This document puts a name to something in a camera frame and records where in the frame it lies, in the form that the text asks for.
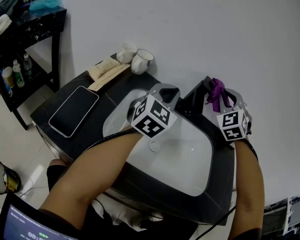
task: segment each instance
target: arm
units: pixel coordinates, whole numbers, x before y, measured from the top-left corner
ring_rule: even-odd
[[[236,209],[228,240],[252,230],[262,229],[265,189],[259,163],[243,141],[235,141]]]
[[[87,150],[54,185],[40,209],[80,230],[89,204],[113,184],[141,138],[140,133],[131,133]]]

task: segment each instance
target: white sink basin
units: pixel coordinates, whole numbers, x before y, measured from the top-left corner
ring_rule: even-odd
[[[146,94],[131,91],[103,124],[103,136],[125,128],[130,103]],[[143,137],[132,150],[127,162],[162,183],[187,195],[201,195],[208,184],[212,145],[208,137],[181,115],[173,126],[154,139]]]

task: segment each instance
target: purple cloth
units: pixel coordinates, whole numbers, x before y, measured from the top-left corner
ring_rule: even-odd
[[[227,108],[231,108],[229,98],[225,94],[225,84],[216,78],[213,78],[211,81],[213,83],[213,89],[212,89],[211,94],[209,94],[208,99],[206,100],[207,101],[206,104],[212,103],[213,111],[220,113],[220,111],[221,111],[220,110],[220,95],[221,95],[224,105]]]

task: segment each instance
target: beige towel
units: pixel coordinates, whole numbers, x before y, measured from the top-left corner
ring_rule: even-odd
[[[117,75],[122,73],[124,70],[129,68],[130,65],[128,64],[120,64],[114,68],[112,68],[110,71],[102,75],[98,78],[97,81],[95,81],[93,84],[89,86],[89,90],[92,91],[98,91],[103,87],[105,84],[109,83],[112,79],[114,79]]]
[[[120,65],[120,62],[108,57],[104,59],[101,63],[91,66],[88,68],[88,72],[90,77],[94,80],[97,81],[102,75],[104,75],[106,72],[109,70],[112,70],[113,68],[117,67]]]

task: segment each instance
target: mug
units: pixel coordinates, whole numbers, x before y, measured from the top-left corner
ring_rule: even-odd
[[[155,57],[147,50],[139,49],[132,60],[131,71],[136,75],[141,75],[152,65]]]
[[[117,53],[116,59],[123,64],[129,64],[136,55],[137,48],[130,43],[124,42],[122,44],[121,52]]]

